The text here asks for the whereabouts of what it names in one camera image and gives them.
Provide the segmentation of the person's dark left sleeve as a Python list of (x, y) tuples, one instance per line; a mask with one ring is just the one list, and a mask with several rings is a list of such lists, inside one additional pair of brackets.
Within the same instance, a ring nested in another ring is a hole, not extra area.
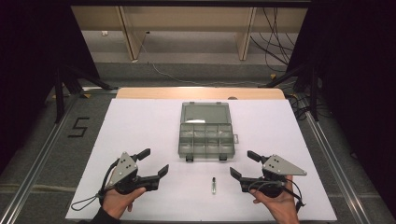
[(100, 207), (91, 220), (81, 220), (77, 224), (120, 224), (120, 215), (112, 209)]

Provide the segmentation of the person's left hand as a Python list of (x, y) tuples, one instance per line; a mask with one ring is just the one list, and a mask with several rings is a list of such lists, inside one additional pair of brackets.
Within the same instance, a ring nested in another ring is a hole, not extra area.
[(120, 194), (114, 189), (109, 190), (105, 194), (102, 208), (111, 217), (120, 219), (125, 211), (132, 211), (134, 201), (142, 196), (145, 192), (145, 188), (135, 189), (129, 194)]

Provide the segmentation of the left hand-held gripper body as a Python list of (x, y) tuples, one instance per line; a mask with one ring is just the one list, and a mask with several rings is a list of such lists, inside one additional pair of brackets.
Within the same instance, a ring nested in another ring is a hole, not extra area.
[(133, 161), (132, 156), (127, 152), (122, 152), (107, 182), (107, 188), (114, 189), (120, 194), (129, 194), (139, 188), (145, 188), (146, 191), (158, 189), (160, 182), (158, 175), (142, 177), (137, 173), (137, 161)]

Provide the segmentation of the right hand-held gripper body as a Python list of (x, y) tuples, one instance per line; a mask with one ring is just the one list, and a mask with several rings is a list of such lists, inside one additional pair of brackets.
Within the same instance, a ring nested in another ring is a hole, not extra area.
[(265, 163), (262, 164), (261, 177), (242, 177), (239, 183), (243, 192), (256, 189), (268, 197), (276, 198), (286, 190), (288, 175), (307, 175), (307, 172), (274, 154), (270, 157), (265, 157)]

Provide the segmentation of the person's right hand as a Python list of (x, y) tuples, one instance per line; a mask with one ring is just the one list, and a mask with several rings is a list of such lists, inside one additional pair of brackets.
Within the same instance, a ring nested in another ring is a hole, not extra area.
[(300, 224), (294, 197), (282, 192), (276, 198), (264, 195), (256, 189), (249, 192), (254, 197), (254, 203), (262, 203), (271, 213), (277, 224)]

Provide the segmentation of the white table sheet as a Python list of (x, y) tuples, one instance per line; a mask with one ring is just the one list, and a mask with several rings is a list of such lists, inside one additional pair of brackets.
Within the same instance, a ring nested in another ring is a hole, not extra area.
[[(232, 160), (194, 160), (178, 155), (178, 132), (182, 103), (179, 100), (114, 99), (111, 101), (86, 169), (74, 196), (75, 208), (69, 220), (92, 218), (99, 203), (84, 205), (102, 185), (110, 164), (122, 152), (135, 154), (145, 148), (151, 153), (138, 163), (142, 176), (154, 175), (166, 164), (168, 174), (157, 190), (134, 202), (125, 220), (144, 222), (267, 222), (268, 210), (253, 202), (231, 177), (230, 168), (244, 176), (258, 177), (259, 163), (248, 158), (252, 150), (260, 155), (277, 154), (304, 169), (307, 175), (294, 177), (303, 194), (302, 221), (334, 221), (336, 215), (322, 186), (298, 123), (286, 100), (231, 100), (233, 131), (238, 136)], [(211, 193), (212, 177), (217, 192)]]

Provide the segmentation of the clear grey compartment storage box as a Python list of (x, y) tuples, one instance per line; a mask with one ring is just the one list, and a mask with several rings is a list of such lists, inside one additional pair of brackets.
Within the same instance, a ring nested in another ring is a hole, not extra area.
[(227, 161), (234, 154), (235, 135), (228, 103), (182, 104), (178, 138), (180, 158)]

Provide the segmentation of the aluminium floor rail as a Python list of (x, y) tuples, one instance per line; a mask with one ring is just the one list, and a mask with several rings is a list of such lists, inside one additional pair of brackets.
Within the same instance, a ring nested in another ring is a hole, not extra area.
[(32, 190), (33, 185), (37, 181), (47, 159), (53, 150), (63, 128), (69, 117), (70, 111), (73, 109), (76, 101), (78, 100), (78, 94), (72, 94), (70, 101), (65, 108), (64, 114), (55, 122), (51, 128), (49, 136), (47, 137), (44, 145), (40, 148), (38, 155), (35, 157), (33, 164), (23, 179), (21, 184), (15, 191), (12, 200), (8, 204), (5, 213), (1, 216), (0, 224), (14, 224), (17, 217), (19, 216), (27, 198)]
[(353, 188), (346, 173), (342, 169), (339, 160), (337, 160), (336, 155), (334, 154), (332, 147), (321, 126), (317, 121), (315, 121), (314, 117), (311, 115), (310, 112), (306, 112), (305, 115), (309, 126), (318, 141), (319, 147), (324, 154), (327, 163), (330, 166), (334, 179), (339, 189), (341, 190), (342, 195), (346, 200), (346, 204), (355, 221), (359, 224), (372, 224), (370, 218), (368, 217), (367, 213), (363, 208), (361, 199), (359, 198), (356, 190)]

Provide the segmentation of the black metal stand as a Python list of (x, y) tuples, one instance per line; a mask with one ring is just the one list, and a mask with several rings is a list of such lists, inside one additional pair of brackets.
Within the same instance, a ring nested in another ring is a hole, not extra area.
[(99, 77), (94, 77), (88, 73), (71, 65), (63, 65), (59, 67), (54, 75), (54, 87), (55, 87), (55, 98), (56, 98), (56, 123), (61, 121), (64, 116), (64, 89), (66, 87), (71, 94), (80, 94), (82, 87), (78, 82), (79, 78), (88, 80), (97, 87), (100, 87), (106, 91), (116, 90), (117, 87), (110, 86), (103, 82)]
[(308, 110), (314, 121), (318, 121), (317, 98), (318, 98), (318, 74), (316, 66), (313, 63), (302, 63), (295, 68), (287, 71), (283, 76), (264, 84), (264, 88), (274, 88), (276, 85), (287, 79), (297, 76), (293, 89), (297, 92), (309, 88), (309, 106)]

